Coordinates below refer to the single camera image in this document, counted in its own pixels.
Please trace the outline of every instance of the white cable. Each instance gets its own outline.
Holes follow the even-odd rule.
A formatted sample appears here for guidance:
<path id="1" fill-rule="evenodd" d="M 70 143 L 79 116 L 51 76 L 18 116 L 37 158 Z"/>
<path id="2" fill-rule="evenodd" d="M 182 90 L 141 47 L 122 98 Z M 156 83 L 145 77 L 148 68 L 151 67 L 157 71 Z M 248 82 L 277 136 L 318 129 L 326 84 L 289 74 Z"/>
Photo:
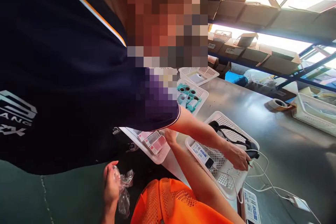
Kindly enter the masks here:
<path id="1" fill-rule="evenodd" d="M 257 164 L 257 165 L 259 166 L 259 168 L 263 171 L 263 169 L 261 168 L 261 166 L 260 166 L 257 162 L 254 162 L 254 163 Z M 262 189 L 262 190 L 256 190 L 256 189 L 254 189 L 252 186 L 250 186 L 249 184 L 247 184 L 246 182 L 245 182 L 245 184 L 247 184 L 249 187 L 251 187 L 251 188 L 254 189 L 255 191 L 259 191 L 259 192 L 267 191 L 267 190 L 273 188 L 274 191 L 277 193 L 277 195 L 278 195 L 280 198 L 283 198 L 283 199 L 285 199 L 285 200 L 289 200 L 288 198 L 281 196 L 281 195 L 277 192 L 277 190 L 275 189 L 275 187 L 273 186 L 272 182 L 270 181 L 270 179 L 267 177 L 266 174 L 265 174 L 265 176 L 266 176 L 267 180 L 269 181 L 269 183 L 271 184 L 271 187 L 268 187 L 268 188 L 266 188 L 266 189 Z"/>
<path id="2" fill-rule="evenodd" d="M 288 201 L 290 201 L 289 198 L 286 198 L 286 197 L 281 196 L 281 195 L 277 192 L 276 189 L 285 191 L 286 193 L 289 193 L 289 194 L 293 195 L 294 197 L 299 198 L 299 199 L 301 200 L 301 198 L 298 197 L 298 196 L 296 196 L 295 194 L 293 194 L 293 193 L 291 193 L 291 192 L 288 192 L 288 191 L 286 191 L 286 190 L 284 190 L 284 189 L 282 189 L 282 188 L 280 188 L 280 187 L 275 187 L 275 186 L 273 186 L 272 182 L 270 181 L 270 179 L 267 177 L 266 174 L 265 174 L 265 176 L 266 176 L 267 180 L 269 181 L 269 183 L 271 184 L 271 186 L 268 187 L 268 188 L 265 188 L 265 189 L 262 189 L 262 190 L 257 190 L 257 189 L 255 189 L 255 188 L 253 188 L 252 186 L 250 186 L 248 183 L 245 182 L 245 184 L 248 185 L 249 187 L 251 187 L 253 190 L 255 190 L 255 191 L 257 191 L 257 192 L 263 192 L 263 191 L 267 191 L 267 190 L 273 188 L 274 191 L 277 193 L 277 195 L 278 195 L 279 197 L 281 197 L 281 198 L 283 198 L 283 199 L 285 199 L 285 200 L 288 200 Z M 301 200 L 301 202 L 302 202 L 303 204 L 306 205 L 306 207 L 311 211 L 311 214 L 315 217 L 315 219 L 318 221 L 318 223 L 321 224 L 321 222 L 320 222 L 319 219 L 316 217 L 316 215 L 314 214 L 314 212 L 310 209 L 310 207 L 308 206 L 308 204 L 306 204 L 306 203 L 305 203 L 304 201 L 302 201 L 302 200 Z"/>
<path id="3" fill-rule="evenodd" d="M 261 155 L 263 155 L 265 158 L 266 158 L 266 160 L 267 160 L 267 164 L 266 164 L 266 167 L 265 167 L 265 171 L 263 170 L 263 169 L 261 169 L 262 170 L 262 174 L 260 174 L 260 175 L 251 175 L 251 176 L 247 176 L 247 177 L 261 177 L 261 176 L 263 176 L 263 175 L 266 175 L 265 173 L 266 173 L 266 170 L 267 170 L 267 168 L 268 168 L 268 165 L 269 165 L 269 160 L 268 160 L 268 158 L 263 154 L 263 153 L 261 153 L 260 151 L 258 151 L 258 150 L 245 150 L 246 152 L 247 151 L 255 151 L 255 152 L 258 152 L 258 153 L 260 153 Z"/>
<path id="4" fill-rule="evenodd" d="M 206 147 L 208 150 L 210 150 L 210 151 L 212 151 L 212 152 L 214 152 L 214 153 L 216 153 L 216 154 L 219 154 L 219 155 L 225 157 L 223 154 L 211 150 L 208 146 L 205 146 L 205 147 Z M 258 151 L 258 150 L 246 150 L 246 151 L 257 151 L 258 153 L 262 154 L 262 155 L 266 158 L 266 160 L 267 160 L 267 165 L 266 165 L 265 171 L 261 168 L 261 166 L 260 166 L 257 162 L 254 162 L 254 163 L 256 163 L 256 164 L 259 166 L 259 168 L 262 170 L 262 174 L 261 174 L 261 175 L 252 175 L 252 176 L 248 176 L 248 177 L 261 177 L 261 176 L 265 175 L 266 178 L 267 178 L 267 180 L 268 180 L 269 183 L 271 184 L 271 186 L 268 187 L 268 188 L 262 189 L 262 190 L 257 190 L 257 189 L 255 189 L 254 187 L 250 186 L 248 183 L 244 182 L 246 185 L 248 185 L 249 187 L 251 187 L 253 190 L 255 190 L 255 191 L 257 191 L 257 192 L 264 192 L 264 191 L 267 191 L 267 190 L 273 188 L 274 191 L 277 193 L 277 195 L 278 195 L 279 197 L 281 197 L 281 198 L 283 198 L 283 199 L 285 199 L 285 200 L 287 200 L 287 201 L 290 201 L 289 198 L 283 197 L 283 196 L 281 196 L 281 195 L 277 192 L 276 189 L 279 189 L 279 190 L 285 191 L 285 192 L 287 192 L 287 193 L 289 193 L 289 194 L 293 195 L 294 197 L 297 197 L 297 198 L 299 198 L 299 199 L 301 200 L 300 197 L 294 195 L 293 193 L 288 192 L 288 191 L 286 191 L 286 190 L 284 190 L 284 189 L 282 189 L 282 188 L 280 188 L 280 187 L 275 187 L 275 186 L 273 186 L 272 182 L 270 181 L 270 179 L 269 179 L 269 178 L 267 177 L 267 175 L 266 175 L 266 170 L 267 170 L 267 168 L 268 168 L 269 161 L 268 161 L 268 158 L 267 158 L 263 153 L 261 153 L 261 152 Z M 232 178 L 232 180 L 233 180 L 234 188 L 235 188 L 236 193 L 237 193 L 237 188 L 236 188 L 235 180 L 233 179 L 233 177 L 232 177 L 231 175 L 229 175 L 229 176 L 230 176 L 230 177 Z M 237 198 L 238 198 L 239 203 L 242 204 L 243 201 L 240 202 L 238 193 L 237 193 Z M 302 203 L 306 205 L 306 207 L 311 211 L 312 215 L 315 217 L 315 219 L 318 221 L 318 223 L 321 224 L 321 222 L 320 222 L 319 219 L 316 217 L 316 215 L 313 213 L 313 211 L 310 209 L 310 207 L 308 206 L 308 204 L 306 204 L 304 201 L 302 201 Z"/>

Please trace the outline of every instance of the white plastic basket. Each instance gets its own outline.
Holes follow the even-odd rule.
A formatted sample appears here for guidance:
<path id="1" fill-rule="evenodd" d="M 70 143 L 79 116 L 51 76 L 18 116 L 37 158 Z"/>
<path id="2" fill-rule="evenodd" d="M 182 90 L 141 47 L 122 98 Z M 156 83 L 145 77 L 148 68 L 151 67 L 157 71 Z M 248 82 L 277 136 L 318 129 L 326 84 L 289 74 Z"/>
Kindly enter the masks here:
<path id="1" fill-rule="evenodd" d="M 196 86 L 201 86 L 219 75 L 219 73 L 211 67 L 180 68 L 178 71 L 180 72 L 181 78 L 188 80 Z M 193 74 L 200 74 L 205 80 L 196 84 L 189 78 L 189 76 Z"/>
<path id="2" fill-rule="evenodd" d="M 175 75 L 177 74 L 177 69 L 176 68 L 157 68 L 157 67 L 149 67 L 151 69 L 154 69 L 154 73 L 155 74 L 160 74 L 160 75 L 163 75 L 163 74 L 171 74 L 171 75 Z"/>
<path id="3" fill-rule="evenodd" d="M 336 124 L 307 112 L 304 103 L 308 103 L 314 108 L 327 110 L 333 114 L 336 114 L 336 106 L 302 93 L 297 94 L 294 103 L 296 104 L 296 109 L 292 110 L 294 118 L 327 132 L 330 135 L 336 136 Z"/>
<path id="4" fill-rule="evenodd" d="M 221 112 L 216 111 L 214 112 L 206 121 L 205 123 L 209 123 L 211 121 L 217 121 L 219 125 L 226 125 L 230 128 L 238 131 L 247 139 L 249 139 L 251 142 L 254 142 L 259 149 L 259 144 L 251 138 L 248 134 L 246 134 L 242 129 L 240 129 L 236 124 L 234 124 L 229 118 L 227 118 L 225 115 L 223 115 Z M 227 137 L 230 138 L 232 141 L 241 141 L 245 142 L 245 139 L 238 134 L 232 132 L 231 130 L 223 129 L 223 132 L 226 134 Z M 247 171 L 239 171 L 233 168 L 233 165 L 230 161 L 228 161 L 223 154 L 218 151 L 217 149 L 208 148 L 202 144 L 201 147 L 205 150 L 205 152 L 213 159 L 214 164 L 210 168 L 210 170 L 203 164 L 203 162 L 199 159 L 199 157 L 196 155 L 196 153 L 191 149 L 191 146 L 195 142 L 194 139 L 191 137 L 187 137 L 185 140 L 185 145 L 189 149 L 189 151 L 194 155 L 196 160 L 200 163 L 200 165 L 203 167 L 203 169 L 206 171 L 206 173 L 210 176 L 210 178 L 215 182 L 216 186 L 221 190 L 223 195 L 229 199 L 234 200 L 237 197 L 234 183 L 232 181 L 232 178 L 226 174 L 230 174 L 234 178 L 234 182 L 236 184 L 237 192 L 242 188 L 243 183 L 245 181 L 245 178 L 247 176 Z M 241 145 L 237 145 L 238 147 L 245 150 L 245 147 Z"/>
<path id="5" fill-rule="evenodd" d="M 168 152 L 170 150 L 170 146 L 165 143 L 160 152 L 155 156 L 153 153 L 138 139 L 137 136 L 133 134 L 133 130 L 126 127 L 119 127 L 150 159 L 153 160 L 157 165 L 162 164 L 165 160 Z"/>
<path id="6" fill-rule="evenodd" d="M 177 86 L 180 85 L 181 83 L 188 85 L 190 89 L 194 89 L 196 91 L 196 96 L 202 99 L 202 101 L 197 105 L 196 109 L 193 112 L 193 116 L 195 117 L 199 112 L 199 110 L 201 109 L 201 107 L 203 106 L 205 100 L 208 98 L 209 92 L 205 91 L 204 89 L 198 87 L 196 84 L 193 84 L 186 79 L 179 79 L 177 82 Z"/>

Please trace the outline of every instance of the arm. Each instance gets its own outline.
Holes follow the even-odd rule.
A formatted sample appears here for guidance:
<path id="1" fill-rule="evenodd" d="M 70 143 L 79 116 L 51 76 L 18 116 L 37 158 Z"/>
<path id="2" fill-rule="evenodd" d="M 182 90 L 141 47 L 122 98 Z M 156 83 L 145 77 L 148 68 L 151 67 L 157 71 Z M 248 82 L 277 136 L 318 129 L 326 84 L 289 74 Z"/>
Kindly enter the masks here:
<path id="1" fill-rule="evenodd" d="M 118 161 L 109 163 L 104 169 L 104 216 L 101 224 L 114 224 L 114 216 L 119 199 L 120 179 L 114 175 L 113 165 L 117 165 Z"/>
<path id="2" fill-rule="evenodd" d="M 213 208 L 234 224 L 243 224 L 242 218 L 230 206 L 197 161 L 176 143 L 176 132 L 166 130 L 164 135 L 197 200 Z"/>
<path id="3" fill-rule="evenodd" d="M 197 120 L 185 108 L 181 106 L 180 108 L 180 117 L 173 125 L 168 127 L 169 129 L 189 135 L 197 142 L 220 150 L 235 169 L 248 170 L 247 160 L 250 161 L 251 159 L 245 151 L 218 136 L 210 125 Z"/>
<path id="4" fill-rule="evenodd" d="M 113 202 L 109 206 L 105 206 L 104 217 L 101 224 L 114 224 L 114 216 L 117 209 L 118 201 Z"/>

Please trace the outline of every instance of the power adapter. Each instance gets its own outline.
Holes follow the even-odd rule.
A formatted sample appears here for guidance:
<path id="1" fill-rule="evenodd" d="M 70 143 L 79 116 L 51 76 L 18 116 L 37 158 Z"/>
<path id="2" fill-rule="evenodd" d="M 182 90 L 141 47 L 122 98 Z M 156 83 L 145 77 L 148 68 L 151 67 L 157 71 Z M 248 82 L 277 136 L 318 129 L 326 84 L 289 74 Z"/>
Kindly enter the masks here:
<path id="1" fill-rule="evenodd" d="M 304 201 L 303 199 L 300 199 L 300 198 L 295 197 L 293 195 L 288 195 L 287 198 L 293 204 L 293 206 L 295 206 L 297 208 L 300 208 L 302 210 L 305 210 L 307 212 L 310 212 L 310 209 L 308 208 L 307 202 Z"/>

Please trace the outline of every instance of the orange mesh vest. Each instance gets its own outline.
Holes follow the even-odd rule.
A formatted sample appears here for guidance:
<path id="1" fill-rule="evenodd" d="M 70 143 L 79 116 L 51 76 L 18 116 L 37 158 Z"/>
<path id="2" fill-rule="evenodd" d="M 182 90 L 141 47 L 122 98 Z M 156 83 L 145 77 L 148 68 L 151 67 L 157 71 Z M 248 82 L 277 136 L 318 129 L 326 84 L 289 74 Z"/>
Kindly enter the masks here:
<path id="1" fill-rule="evenodd" d="M 196 200 L 181 181 L 153 180 L 141 193 L 131 224 L 232 224 L 231 221 Z"/>

